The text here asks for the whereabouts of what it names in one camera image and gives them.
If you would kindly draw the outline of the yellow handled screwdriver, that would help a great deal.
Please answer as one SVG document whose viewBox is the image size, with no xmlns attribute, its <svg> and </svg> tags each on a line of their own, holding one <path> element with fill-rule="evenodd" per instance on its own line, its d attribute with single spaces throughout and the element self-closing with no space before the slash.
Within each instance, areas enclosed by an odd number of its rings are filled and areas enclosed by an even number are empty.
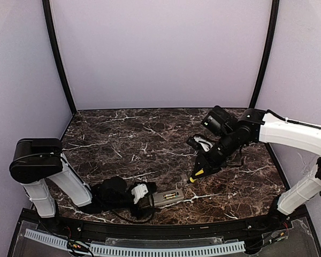
<svg viewBox="0 0 321 257">
<path fill-rule="evenodd" d="M 204 170 L 193 171 L 187 180 L 187 184 L 194 183 L 196 180 L 201 178 L 204 175 Z"/>
</svg>

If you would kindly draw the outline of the grey remote control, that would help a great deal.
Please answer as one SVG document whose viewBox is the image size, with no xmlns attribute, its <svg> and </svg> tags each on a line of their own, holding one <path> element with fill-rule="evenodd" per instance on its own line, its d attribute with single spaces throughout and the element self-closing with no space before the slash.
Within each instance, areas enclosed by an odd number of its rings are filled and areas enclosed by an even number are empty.
<svg viewBox="0 0 321 257">
<path fill-rule="evenodd" d="M 182 189 L 170 190 L 162 193 L 153 194 L 155 207 L 169 205 L 184 199 Z"/>
</svg>

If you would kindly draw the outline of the grey battery cover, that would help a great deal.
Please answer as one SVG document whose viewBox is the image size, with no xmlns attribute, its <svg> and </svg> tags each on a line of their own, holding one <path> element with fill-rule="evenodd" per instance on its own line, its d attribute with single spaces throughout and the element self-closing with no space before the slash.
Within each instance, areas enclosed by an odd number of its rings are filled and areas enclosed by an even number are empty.
<svg viewBox="0 0 321 257">
<path fill-rule="evenodd" d="M 182 186 L 185 186 L 188 184 L 188 176 L 185 173 L 181 174 L 180 178 L 181 178 Z"/>
</svg>

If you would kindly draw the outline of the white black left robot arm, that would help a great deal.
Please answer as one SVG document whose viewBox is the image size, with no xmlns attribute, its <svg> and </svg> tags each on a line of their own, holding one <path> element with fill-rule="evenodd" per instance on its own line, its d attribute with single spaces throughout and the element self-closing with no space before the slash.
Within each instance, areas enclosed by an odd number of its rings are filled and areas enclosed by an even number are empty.
<svg viewBox="0 0 321 257">
<path fill-rule="evenodd" d="M 128 209 L 137 219 L 154 214 L 154 182 L 136 182 L 128 186 L 115 176 L 90 186 L 75 172 L 57 138 L 20 139 L 9 166 L 11 177 L 21 184 L 41 218 L 58 214 L 47 180 L 58 186 L 86 214 Z"/>
</svg>

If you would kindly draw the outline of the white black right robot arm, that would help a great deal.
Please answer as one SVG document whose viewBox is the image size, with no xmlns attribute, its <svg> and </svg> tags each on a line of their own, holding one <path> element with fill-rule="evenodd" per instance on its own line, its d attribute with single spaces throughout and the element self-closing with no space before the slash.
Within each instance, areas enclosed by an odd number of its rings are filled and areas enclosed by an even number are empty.
<svg viewBox="0 0 321 257">
<path fill-rule="evenodd" d="M 237 118 L 220 106 L 215 106 L 201 124 L 219 137 L 216 142 L 202 135 L 189 137 L 187 144 L 197 151 L 194 170 L 189 178 L 193 183 L 219 172 L 237 150 L 251 142 L 276 143 L 318 156 L 312 170 L 290 190 L 276 197 L 269 216 L 280 219 L 321 192 L 321 125 L 281 117 L 271 110 L 246 109 Z"/>
</svg>

